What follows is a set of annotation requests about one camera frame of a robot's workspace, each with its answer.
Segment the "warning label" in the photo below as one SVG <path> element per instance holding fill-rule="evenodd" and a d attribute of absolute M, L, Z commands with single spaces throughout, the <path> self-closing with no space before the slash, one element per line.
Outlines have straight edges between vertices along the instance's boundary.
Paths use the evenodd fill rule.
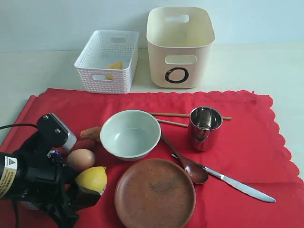
<path fill-rule="evenodd" d="M 17 172 L 18 162 L 16 158 L 5 156 L 5 164 L 2 177 L 0 179 L 0 198 L 10 189 Z"/>

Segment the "yellow sponge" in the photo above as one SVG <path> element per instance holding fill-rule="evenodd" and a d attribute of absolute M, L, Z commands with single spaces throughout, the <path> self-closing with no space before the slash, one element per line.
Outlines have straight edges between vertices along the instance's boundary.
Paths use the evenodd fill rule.
<path fill-rule="evenodd" d="M 112 69 L 112 70 L 122 70 L 123 69 L 123 62 L 122 61 L 117 61 L 115 63 L 112 63 L 111 65 L 108 65 L 106 69 Z M 106 79 L 112 80 L 113 76 L 111 75 L 106 75 Z"/>

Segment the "wooden chopstick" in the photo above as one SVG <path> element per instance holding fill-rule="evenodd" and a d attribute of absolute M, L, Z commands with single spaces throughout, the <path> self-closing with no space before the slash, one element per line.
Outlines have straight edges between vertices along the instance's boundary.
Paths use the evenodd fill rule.
<path fill-rule="evenodd" d="M 164 124 L 171 124 L 171 125 L 175 125 L 175 126 L 179 126 L 179 127 L 188 127 L 188 124 L 184 124 L 184 123 L 177 123 L 177 122 L 172 122 L 172 121 L 168 121 L 168 120 L 160 120 L 160 119 L 156 119 L 158 122 L 160 123 L 164 123 Z"/>
<path fill-rule="evenodd" d="M 176 117 L 190 117 L 190 114 L 180 114 L 180 113 L 149 113 L 151 115 L 160 115 L 160 116 L 176 116 Z M 223 120 L 231 120 L 230 116 L 223 116 Z"/>

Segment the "brown egg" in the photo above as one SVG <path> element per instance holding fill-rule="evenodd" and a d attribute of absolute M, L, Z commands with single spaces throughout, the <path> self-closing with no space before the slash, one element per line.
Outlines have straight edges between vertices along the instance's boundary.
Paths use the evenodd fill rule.
<path fill-rule="evenodd" d="M 77 149 L 68 155 L 66 162 L 69 167 L 83 171 L 94 165 L 95 155 L 88 149 Z"/>

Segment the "knife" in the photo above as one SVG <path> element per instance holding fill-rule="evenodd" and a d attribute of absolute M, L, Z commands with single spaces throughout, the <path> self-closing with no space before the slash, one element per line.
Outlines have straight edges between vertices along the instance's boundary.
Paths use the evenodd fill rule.
<path fill-rule="evenodd" d="M 171 154 L 171 155 L 174 158 L 177 158 L 177 156 L 174 153 Z M 195 161 L 193 161 L 189 158 L 186 158 L 186 159 L 193 162 L 193 163 L 197 163 L 197 162 L 195 162 Z M 243 193 L 245 193 L 245 194 L 247 194 L 247 195 L 249 195 L 253 198 L 256 198 L 258 200 L 268 202 L 268 203 L 275 203 L 276 202 L 274 198 L 266 195 L 265 193 L 262 193 L 262 192 L 260 192 L 256 189 L 248 186 L 248 185 L 245 185 L 245 184 L 243 184 L 243 183 L 241 183 L 237 180 L 234 180 L 230 177 L 227 177 L 222 173 L 216 172 L 216 171 L 214 171 L 214 170 L 212 170 L 212 169 L 210 169 L 206 166 L 203 166 L 202 164 L 199 164 L 199 163 L 197 163 L 197 164 L 200 165 L 201 167 L 203 167 L 207 171 L 207 173 L 211 174 L 212 176 L 215 176 L 215 177 L 219 178 L 220 180 L 226 182 L 227 184 L 229 184 L 233 188 L 235 188 L 235 189 L 237 189 L 237 190 L 239 190 L 239 191 L 241 191 L 241 192 L 243 192 Z"/>

